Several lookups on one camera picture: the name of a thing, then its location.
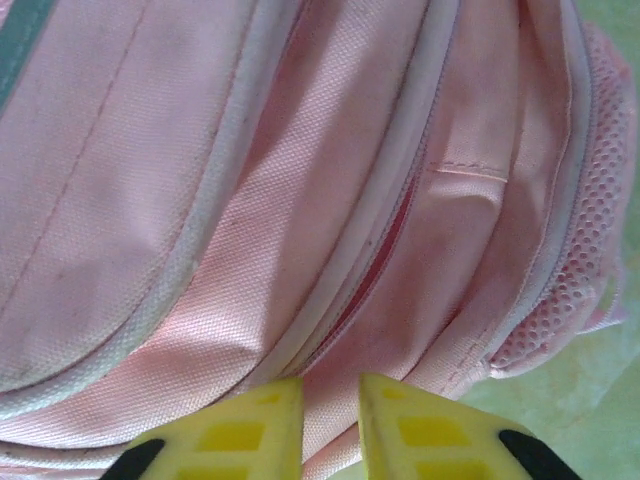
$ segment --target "red zipper lining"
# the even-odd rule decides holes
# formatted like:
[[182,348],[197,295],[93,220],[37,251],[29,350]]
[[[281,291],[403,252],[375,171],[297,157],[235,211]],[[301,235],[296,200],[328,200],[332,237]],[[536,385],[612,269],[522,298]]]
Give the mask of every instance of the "red zipper lining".
[[404,199],[400,204],[396,212],[396,216],[391,223],[391,227],[387,231],[387,235],[382,242],[380,250],[375,256],[375,259],[369,266],[367,273],[363,277],[360,285],[357,287],[354,295],[351,297],[351,300],[347,304],[346,308],[343,310],[342,314],[333,325],[331,330],[327,333],[325,338],[322,340],[320,345],[314,350],[314,352],[310,355],[309,360],[305,362],[305,366],[300,370],[305,370],[310,362],[316,357],[319,351],[324,350],[330,343],[335,340],[335,337],[350,323],[349,321],[352,319],[353,315],[359,310],[359,307],[362,303],[369,297],[373,287],[378,283],[378,280],[382,276],[382,272],[384,272],[389,259],[391,258],[391,254],[395,249],[395,245],[397,243],[398,237],[400,236],[400,232],[402,231],[402,227],[404,226],[405,220],[409,213],[409,206],[411,205],[411,201],[413,199],[413,195],[416,190],[416,178],[418,176],[414,176],[414,178],[409,183],[409,188],[407,189]]

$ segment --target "teal trim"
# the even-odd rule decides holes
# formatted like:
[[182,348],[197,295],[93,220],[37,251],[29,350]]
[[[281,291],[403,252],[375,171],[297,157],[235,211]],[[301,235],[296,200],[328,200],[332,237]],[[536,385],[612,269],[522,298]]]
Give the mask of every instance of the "teal trim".
[[15,0],[0,29],[0,112],[56,0]]

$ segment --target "yellow plastic piece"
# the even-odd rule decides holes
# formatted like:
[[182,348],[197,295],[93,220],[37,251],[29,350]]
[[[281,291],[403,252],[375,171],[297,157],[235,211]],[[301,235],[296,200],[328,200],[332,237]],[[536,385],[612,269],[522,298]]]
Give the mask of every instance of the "yellow plastic piece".
[[299,480],[302,382],[276,381],[155,428],[166,442],[140,480]]
[[519,424],[377,374],[360,379],[369,480],[530,480],[498,433]]

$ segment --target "green background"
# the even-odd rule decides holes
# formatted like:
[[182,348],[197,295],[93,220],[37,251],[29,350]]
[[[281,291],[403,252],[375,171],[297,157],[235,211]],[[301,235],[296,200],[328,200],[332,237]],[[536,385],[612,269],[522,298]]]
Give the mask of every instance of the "green background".
[[[640,0],[577,0],[614,40],[640,79]],[[584,480],[640,479],[640,187],[628,210],[624,325],[577,337],[542,367],[476,385],[462,401],[516,420],[545,440]],[[358,464],[333,480],[362,480]]]

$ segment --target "pink backpack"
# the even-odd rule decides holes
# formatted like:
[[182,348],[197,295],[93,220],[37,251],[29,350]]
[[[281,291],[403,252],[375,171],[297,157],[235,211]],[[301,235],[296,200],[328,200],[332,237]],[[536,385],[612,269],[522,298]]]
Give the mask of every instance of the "pink backpack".
[[304,378],[457,398],[620,321],[629,67],[571,0],[16,1],[0,30],[0,479]]

